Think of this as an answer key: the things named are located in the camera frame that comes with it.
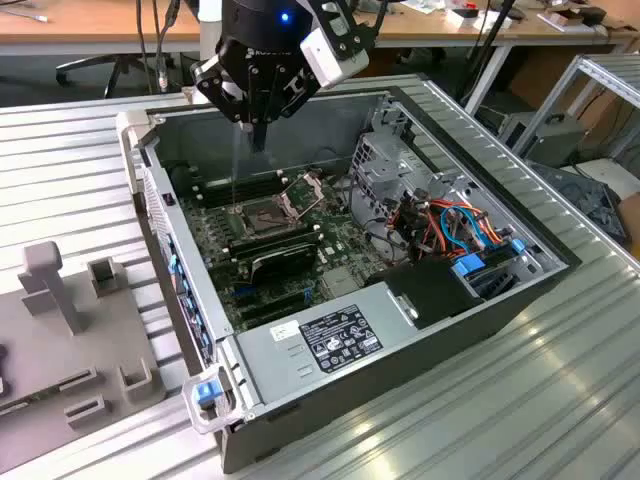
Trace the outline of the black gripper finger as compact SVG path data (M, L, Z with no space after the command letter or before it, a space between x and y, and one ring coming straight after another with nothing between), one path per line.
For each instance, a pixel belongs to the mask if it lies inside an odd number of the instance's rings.
M320 85L310 68L297 71L277 68L264 114L259 122L259 151L266 145L268 126L279 118L296 113L319 89Z
M261 151L261 121L251 116L248 93L224 69L217 55L191 66L198 93L202 94L248 137L251 151Z

